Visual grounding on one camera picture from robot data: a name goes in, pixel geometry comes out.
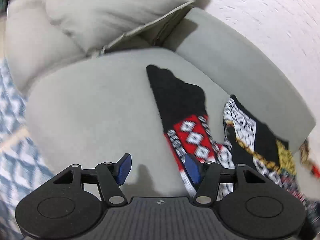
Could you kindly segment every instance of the gray couch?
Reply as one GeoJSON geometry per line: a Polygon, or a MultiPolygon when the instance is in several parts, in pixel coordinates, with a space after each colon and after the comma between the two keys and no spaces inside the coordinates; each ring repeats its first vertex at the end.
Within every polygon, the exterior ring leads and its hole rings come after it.
{"type": "Polygon", "coordinates": [[[132,170],[122,186],[127,197],[187,194],[163,135],[146,73],[149,64],[204,89],[212,137],[218,142],[224,140],[222,110],[231,94],[289,140],[293,152],[315,126],[283,73],[250,41],[199,8],[188,12],[162,47],[87,59],[76,51],[75,63],[52,63],[59,67],[50,71],[20,69],[12,44],[27,41],[17,37],[14,27],[7,32],[13,79],[29,94],[27,126],[49,167],[54,172],[73,163],[93,168],[130,153],[132,170]]]}

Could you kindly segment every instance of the white patterned fabric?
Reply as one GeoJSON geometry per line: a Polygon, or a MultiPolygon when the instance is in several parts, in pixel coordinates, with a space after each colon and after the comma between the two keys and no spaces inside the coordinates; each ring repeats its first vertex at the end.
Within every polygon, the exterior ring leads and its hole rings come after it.
{"type": "Polygon", "coordinates": [[[186,141],[192,144],[200,144],[202,138],[203,136],[200,133],[191,132],[186,141]]]}
{"type": "MultiPolygon", "coordinates": [[[[218,163],[225,169],[235,169],[232,161],[232,145],[228,140],[224,144],[213,143],[213,150],[217,153],[218,163]]],[[[217,200],[222,200],[223,197],[233,192],[233,183],[220,183],[217,200]]]]}
{"type": "Polygon", "coordinates": [[[196,195],[196,190],[193,187],[191,181],[189,180],[189,177],[187,173],[184,170],[179,171],[182,181],[184,183],[184,186],[186,187],[186,190],[188,191],[189,195],[194,197],[196,195]]]}
{"type": "Polygon", "coordinates": [[[254,166],[256,167],[257,171],[261,175],[269,178],[275,184],[277,184],[280,187],[282,187],[281,178],[280,178],[279,174],[276,171],[268,170],[268,168],[265,166],[265,164],[263,162],[261,162],[260,160],[258,160],[257,158],[255,158],[255,157],[253,157],[252,161],[253,161],[254,166]]]}
{"type": "Polygon", "coordinates": [[[195,125],[195,122],[183,121],[180,130],[183,132],[191,132],[195,125]]]}
{"type": "Polygon", "coordinates": [[[204,146],[198,146],[196,151],[195,151],[195,155],[199,158],[205,159],[208,157],[209,155],[209,149],[207,147],[204,146]]]}
{"type": "Polygon", "coordinates": [[[254,151],[254,138],[256,134],[256,122],[241,111],[234,100],[230,98],[223,110],[225,122],[232,122],[236,131],[236,137],[240,139],[249,149],[254,151]]]}
{"type": "Polygon", "coordinates": [[[8,62],[0,59],[0,143],[25,124],[24,112],[25,100],[12,82],[8,62]]]}
{"type": "MultiPolygon", "coordinates": [[[[6,59],[0,60],[0,143],[25,123],[25,100],[15,89],[6,59]]],[[[19,201],[53,174],[30,138],[0,152],[0,239],[20,240],[14,212],[19,201]]]]}

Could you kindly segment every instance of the gray pillow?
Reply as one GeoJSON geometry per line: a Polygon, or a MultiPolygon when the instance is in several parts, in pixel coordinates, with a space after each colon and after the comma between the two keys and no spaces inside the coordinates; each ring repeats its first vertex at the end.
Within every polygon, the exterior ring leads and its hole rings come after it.
{"type": "Polygon", "coordinates": [[[88,54],[114,44],[187,6],[193,0],[45,0],[51,24],[88,54]]]}

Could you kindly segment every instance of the red patterned sock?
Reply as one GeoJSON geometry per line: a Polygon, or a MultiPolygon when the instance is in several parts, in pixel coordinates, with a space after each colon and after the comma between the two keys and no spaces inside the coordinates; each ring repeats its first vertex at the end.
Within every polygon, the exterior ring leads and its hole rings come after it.
{"type": "MultiPolygon", "coordinates": [[[[191,196],[195,187],[185,171],[186,153],[200,162],[213,161],[224,168],[234,168],[231,154],[225,145],[212,141],[201,87],[176,78],[168,69],[147,66],[149,82],[156,100],[166,136],[178,164],[186,189],[191,196]]],[[[232,192],[231,185],[220,187],[218,199],[232,192]]]]}

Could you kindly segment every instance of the blue patterned blanket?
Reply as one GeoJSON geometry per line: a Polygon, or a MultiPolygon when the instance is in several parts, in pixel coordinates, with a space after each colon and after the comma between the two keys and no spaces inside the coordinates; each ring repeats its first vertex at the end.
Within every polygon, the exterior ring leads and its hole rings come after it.
{"type": "MultiPolygon", "coordinates": [[[[7,60],[0,59],[0,143],[25,124],[25,104],[12,82],[7,60]]],[[[0,152],[0,239],[23,238],[14,218],[15,208],[52,176],[31,138],[0,152]]]]}

